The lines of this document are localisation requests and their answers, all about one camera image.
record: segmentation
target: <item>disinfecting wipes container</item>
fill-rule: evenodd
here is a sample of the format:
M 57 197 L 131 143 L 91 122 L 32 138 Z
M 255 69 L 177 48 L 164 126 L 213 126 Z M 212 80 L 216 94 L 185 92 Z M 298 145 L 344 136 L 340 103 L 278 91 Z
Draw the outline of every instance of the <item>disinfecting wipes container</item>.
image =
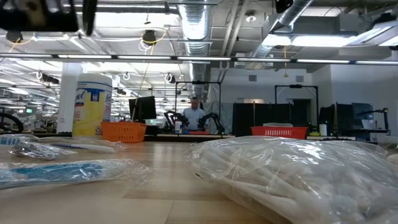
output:
M 110 121 L 112 79 L 100 74 L 81 74 L 77 82 L 74 136 L 100 136 L 101 122 Z

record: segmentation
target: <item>red basket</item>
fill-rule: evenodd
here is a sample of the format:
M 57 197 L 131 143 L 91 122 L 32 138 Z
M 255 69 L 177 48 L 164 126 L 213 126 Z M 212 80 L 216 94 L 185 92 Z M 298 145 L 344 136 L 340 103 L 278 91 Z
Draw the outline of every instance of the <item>red basket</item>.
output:
M 131 122 L 101 122 L 102 137 L 111 142 L 142 142 L 147 126 Z
M 307 127 L 252 127 L 254 136 L 275 136 L 283 138 L 305 139 Z

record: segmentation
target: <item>man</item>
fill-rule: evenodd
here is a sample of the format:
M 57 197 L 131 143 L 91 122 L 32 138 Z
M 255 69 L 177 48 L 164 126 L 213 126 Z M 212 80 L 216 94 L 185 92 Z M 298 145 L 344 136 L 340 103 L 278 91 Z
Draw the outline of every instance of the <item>man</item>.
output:
M 205 112 L 199 108 L 199 101 L 195 96 L 191 99 L 191 107 L 184 109 L 182 114 L 189 120 L 188 127 L 185 127 L 187 131 L 198 131 L 200 129 L 198 127 L 198 121 L 206 115 Z M 206 121 L 204 128 L 206 129 L 207 126 L 208 121 Z

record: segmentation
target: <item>table surface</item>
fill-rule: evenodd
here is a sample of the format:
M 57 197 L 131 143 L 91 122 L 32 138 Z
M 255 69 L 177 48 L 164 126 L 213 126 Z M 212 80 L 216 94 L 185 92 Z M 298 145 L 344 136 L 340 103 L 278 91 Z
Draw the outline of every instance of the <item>table surface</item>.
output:
M 117 154 L 79 153 L 77 160 L 135 159 L 154 168 L 157 175 L 138 186 L 107 181 L 1 190 L 0 223 L 269 223 L 190 173 L 181 157 L 189 145 L 142 142 Z M 0 162 L 10 159 L 27 162 L 4 151 L 0 154 Z

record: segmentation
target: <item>plastic basket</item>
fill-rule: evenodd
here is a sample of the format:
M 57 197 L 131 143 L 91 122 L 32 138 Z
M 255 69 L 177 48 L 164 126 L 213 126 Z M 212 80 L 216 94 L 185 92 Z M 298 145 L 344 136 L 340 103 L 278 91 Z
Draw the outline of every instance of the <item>plastic basket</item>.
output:
M 142 142 L 147 126 L 142 123 L 130 122 L 101 122 L 104 140 L 124 143 Z
M 252 127 L 254 136 L 275 136 L 283 138 L 305 139 L 307 127 Z

